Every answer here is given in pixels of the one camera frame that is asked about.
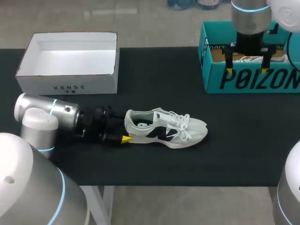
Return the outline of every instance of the teal shoe box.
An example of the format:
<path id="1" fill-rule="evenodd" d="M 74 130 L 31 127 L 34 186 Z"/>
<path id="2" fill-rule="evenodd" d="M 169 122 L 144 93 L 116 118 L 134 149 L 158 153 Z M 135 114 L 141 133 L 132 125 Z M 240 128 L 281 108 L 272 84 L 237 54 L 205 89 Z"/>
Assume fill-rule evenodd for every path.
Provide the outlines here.
<path id="1" fill-rule="evenodd" d="M 273 22 L 269 27 L 274 29 Z M 278 34 L 264 35 L 264 42 L 277 44 L 275 57 L 285 54 L 289 32 L 280 28 Z M 235 62 L 244 55 L 233 57 L 232 74 L 225 68 L 222 48 L 236 42 L 236 30 L 231 21 L 209 21 L 202 24 L 199 44 L 204 86 L 207 93 L 298 93 L 300 74 L 289 62 L 271 62 L 265 74 L 261 74 L 260 62 Z M 300 34 L 293 34 L 290 41 L 290 56 L 300 68 Z"/>

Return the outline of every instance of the shoe sole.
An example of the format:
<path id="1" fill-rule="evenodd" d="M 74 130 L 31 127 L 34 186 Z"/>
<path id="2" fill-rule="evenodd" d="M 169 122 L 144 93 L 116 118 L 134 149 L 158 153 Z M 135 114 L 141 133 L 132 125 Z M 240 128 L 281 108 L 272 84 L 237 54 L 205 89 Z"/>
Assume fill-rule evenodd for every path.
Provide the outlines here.
<path id="1" fill-rule="evenodd" d="M 129 141 L 129 143 L 134 143 L 134 144 L 162 143 L 162 144 L 168 146 L 171 149 L 183 149 L 183 148 L 187 148 L 187 147 L 190 147 L 192 145 L 198 144 L 207 135 L 203 139 L 199 140 L 198 142 L 186 143 L 186 144 L 175 144 L 175 143 L 170 143 L 170 142 L 167 142 L 167 141 L 164 141 L 164 140 L 160 140 L 158 138 L 140 137 L 140 136 L 131 135 L 131 134 L 129 134 L 129 136 L 132 137 L 132 140 Z"/>

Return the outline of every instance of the robotic arm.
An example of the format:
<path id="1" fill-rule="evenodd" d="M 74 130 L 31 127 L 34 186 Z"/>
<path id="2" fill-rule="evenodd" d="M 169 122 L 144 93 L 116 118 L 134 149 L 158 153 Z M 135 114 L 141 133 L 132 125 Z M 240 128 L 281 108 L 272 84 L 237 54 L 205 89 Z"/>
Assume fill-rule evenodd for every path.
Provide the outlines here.
<path id="1" fill-rule="evenodd" d="M 299 12 L 300 0 L 232 0 L 232 24 L 237 31 L 237 42 L 223 49 L 227 70 L 232 71 L 233 53 L 240 53 L 263 56 L 262 73 L 265 73 L 276 53 L 276 45 L 264 43 L 263 36 L 276 34 L 278 25 L 289 32 L 300 32 Z M 272 15 L 277 25 L 274 30 L 266 31 Z"/>

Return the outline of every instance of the sneaker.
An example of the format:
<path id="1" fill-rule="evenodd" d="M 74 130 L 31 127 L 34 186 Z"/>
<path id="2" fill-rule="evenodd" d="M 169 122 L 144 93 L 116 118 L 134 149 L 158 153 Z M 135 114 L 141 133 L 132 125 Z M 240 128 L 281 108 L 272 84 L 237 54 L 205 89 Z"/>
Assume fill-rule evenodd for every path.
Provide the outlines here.
<path id="1" fill-rule="evenodd" d="M 181 149 L 199 143 L 207 135 L 207 124 L 161 108 L 147 112 L 128 110 L 124 119 L 130 143 L 163 143 L 171 149 Z"/>
<path id="2" fill-rule="evenodd" d="M 236 60 L 237 62 L 262 62 L 263 57 L 262 56 L 244 56 L 239 60 Z M 282 57 L 272 57 L 271 62 L 288 62 L 287 55 L 283 55 Z"/>

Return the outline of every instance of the metal frame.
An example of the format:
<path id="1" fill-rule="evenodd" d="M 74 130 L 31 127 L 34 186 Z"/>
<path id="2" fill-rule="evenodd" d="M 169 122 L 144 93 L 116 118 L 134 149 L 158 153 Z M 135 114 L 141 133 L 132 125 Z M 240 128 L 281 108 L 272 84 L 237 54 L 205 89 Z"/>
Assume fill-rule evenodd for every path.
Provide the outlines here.
<path id="1" fill-rule="evenodd" d="M 103 197 L 98 186 L 80 186 L 97 225 L 111 225 L 114 186 L 104 186 Z"/>

